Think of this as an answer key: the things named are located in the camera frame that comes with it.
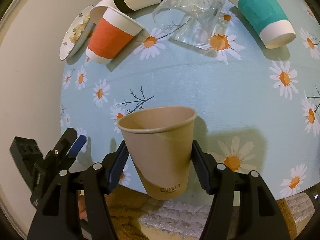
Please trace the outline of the brown kraft paper cup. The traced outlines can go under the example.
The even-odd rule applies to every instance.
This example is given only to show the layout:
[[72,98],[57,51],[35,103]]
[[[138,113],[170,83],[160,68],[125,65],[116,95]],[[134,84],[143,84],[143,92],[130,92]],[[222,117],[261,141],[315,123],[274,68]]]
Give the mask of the brown kraft paper cup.
[[190,107],[164,106],[118,120],[140,180],[152,198],[169,200],[185,192],[196,117]]

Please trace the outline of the orange sleeve paper cup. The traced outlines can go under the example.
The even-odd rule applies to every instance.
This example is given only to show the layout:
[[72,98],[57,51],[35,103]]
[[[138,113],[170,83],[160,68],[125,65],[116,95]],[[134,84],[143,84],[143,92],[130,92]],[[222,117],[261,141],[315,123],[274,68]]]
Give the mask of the orange sleeve paper cup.
[[86,55],[92,61],[107,65],[143,29],[129,16],[108,7],[93,32]]

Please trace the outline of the clear glass cup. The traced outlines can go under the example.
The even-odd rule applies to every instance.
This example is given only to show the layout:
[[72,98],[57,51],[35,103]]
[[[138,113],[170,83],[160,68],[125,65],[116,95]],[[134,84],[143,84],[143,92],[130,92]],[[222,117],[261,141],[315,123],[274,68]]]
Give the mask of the clear glass cup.
[[155,24],[173,40],[200,47],[211,37],[225,0],[163,0]]

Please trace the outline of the teal sleeve paper cup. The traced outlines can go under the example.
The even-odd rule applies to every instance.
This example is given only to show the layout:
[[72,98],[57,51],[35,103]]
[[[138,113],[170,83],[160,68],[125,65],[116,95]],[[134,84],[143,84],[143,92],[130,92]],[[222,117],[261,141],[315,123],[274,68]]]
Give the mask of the teal sleeve paper cup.
[[277,0],[229,0],[245,16],[267,49],[291,43],[294,28]]

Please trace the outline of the white quilted cushion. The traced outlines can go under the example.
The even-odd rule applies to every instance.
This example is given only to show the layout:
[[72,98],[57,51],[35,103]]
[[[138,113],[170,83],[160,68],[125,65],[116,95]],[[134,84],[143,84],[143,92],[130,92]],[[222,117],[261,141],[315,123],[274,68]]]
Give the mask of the white quilted cushion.
[[[297,193],[277,201],[291,239],[295,239],[315,213],[310,197]],[[142,233],[149,239],[199,239],[205,226],[210,207],[183,202],[149,198],[141,207],[137,219]]]

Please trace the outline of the daisy print blue tablecloth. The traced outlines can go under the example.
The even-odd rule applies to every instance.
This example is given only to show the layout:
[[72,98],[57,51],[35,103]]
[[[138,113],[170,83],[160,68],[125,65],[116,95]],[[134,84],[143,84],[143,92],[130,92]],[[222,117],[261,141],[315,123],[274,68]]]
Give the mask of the daisy print blue tablecloth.
[[101,161],[123,137],[117,121],[140,109],[194,108],[194,137],[236,172],[257,170],[275,198],[319,182],[319,23],[304,0],[277,0],[296,32],[267,49],[226,2],[204,49],[170,39],[153,7],[132,15],[145,31],[108,65],[81,49],[64,69],[60,125],[88,138],[84,166]]

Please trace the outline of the white flowered snack plate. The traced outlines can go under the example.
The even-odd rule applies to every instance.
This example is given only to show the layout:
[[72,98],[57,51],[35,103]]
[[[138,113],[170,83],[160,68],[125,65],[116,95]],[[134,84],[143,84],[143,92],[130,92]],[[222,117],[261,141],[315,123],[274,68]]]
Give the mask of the white flowered snack plate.
[[68,28],[60,46],[61,61],[72,57],[87,40],[94,24],[89,15],[92,9],[92,5],[85,7]]

